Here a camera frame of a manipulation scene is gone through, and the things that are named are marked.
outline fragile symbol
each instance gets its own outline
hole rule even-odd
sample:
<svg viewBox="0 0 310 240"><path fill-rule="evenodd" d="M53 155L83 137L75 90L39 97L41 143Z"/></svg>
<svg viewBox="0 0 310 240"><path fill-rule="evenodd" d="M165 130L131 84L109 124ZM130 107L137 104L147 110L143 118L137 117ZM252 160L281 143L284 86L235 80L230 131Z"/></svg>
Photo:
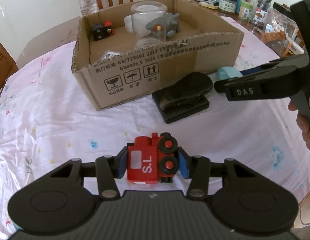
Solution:
<svg viewBox="0 0 310 240"><path fill-rule="evenodd" d="M123 85L120 75L105 79L104 83L108 91L121 87Z"/></svg>
<svg viewBox="0 0 310 240"><path fill-rule="evenodd" d="M133 83L135 81L141 80L142 79L141 71L139 70L139 68L136 68L134 70L125 72L124 78L125 78L126 84L130 84L130 83Z"/></svg>
<svg viewBox="0 0 310 240"><path fill-rule="evenodd" d="M157 75L159 73L158 63L154 63L151 65L147 65L143 67L144 77L149 77L153 75Z"/></svg>

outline gray plush toy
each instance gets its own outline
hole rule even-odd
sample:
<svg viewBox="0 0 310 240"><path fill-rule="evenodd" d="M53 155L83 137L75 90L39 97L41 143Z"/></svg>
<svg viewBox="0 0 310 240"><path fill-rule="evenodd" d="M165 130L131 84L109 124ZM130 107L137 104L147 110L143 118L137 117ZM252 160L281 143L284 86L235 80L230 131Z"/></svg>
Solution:
<svg viewBox="0 0 310 240"><path fill-rule="evenodd" d="M150 30L155 37L159 38L158 36L160 36L159 31L161 27L166 26L166 36L172 37L175 33L180 32L178 17L179 13L167 13L164 16L158 17L147 23L146 29Z"/></svg>

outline light blue object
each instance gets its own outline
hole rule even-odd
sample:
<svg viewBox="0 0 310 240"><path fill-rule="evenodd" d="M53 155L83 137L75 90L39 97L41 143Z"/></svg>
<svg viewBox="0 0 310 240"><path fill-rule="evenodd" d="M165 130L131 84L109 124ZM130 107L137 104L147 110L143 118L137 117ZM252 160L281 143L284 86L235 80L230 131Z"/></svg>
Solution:
<svg viewBox="0 0 310 240"><path fill-rule="evenodd" d="M237 0L237 4L236 4L236 14L239 14L239 11L240 11L240 5L242 3L242 1L244 0Z"/></svg>
<svg viewBox="0 0 310 240"><path fill-rule="evenodd" d="M233 67L221 67L219 70L217 70L216 81L242 76L242 73Z"/></svg>

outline gray panel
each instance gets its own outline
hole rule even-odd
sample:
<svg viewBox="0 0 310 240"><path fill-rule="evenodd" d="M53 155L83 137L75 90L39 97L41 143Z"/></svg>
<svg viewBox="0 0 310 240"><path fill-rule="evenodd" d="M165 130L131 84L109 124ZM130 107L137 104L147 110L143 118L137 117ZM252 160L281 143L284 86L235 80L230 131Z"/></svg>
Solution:
<svg viewBox="0 0 310 240"><path fill-rule="evenodd" d="M104 202L81 227L58 236L17 232L10 240L297 240L291 233L244 236L218 222L203 202L181 191L127 191Z"/></svg>

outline hand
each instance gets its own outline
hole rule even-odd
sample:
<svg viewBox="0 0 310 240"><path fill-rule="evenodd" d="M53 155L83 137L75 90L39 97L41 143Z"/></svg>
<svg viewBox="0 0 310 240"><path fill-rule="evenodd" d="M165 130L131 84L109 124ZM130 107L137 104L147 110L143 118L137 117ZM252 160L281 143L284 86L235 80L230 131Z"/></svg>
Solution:
<svg viewBox="0 0 310 240"><path fill-rule="evenodd" d="M292 101L290 101L288 105L288 109L290 111L296 111L297 107L293 104ZM307 148L310 150L310 130L309 130L309 121L301 116L300 114L297 115L297 125L301 129L303 133L303 139L306 143Z"/></svg>

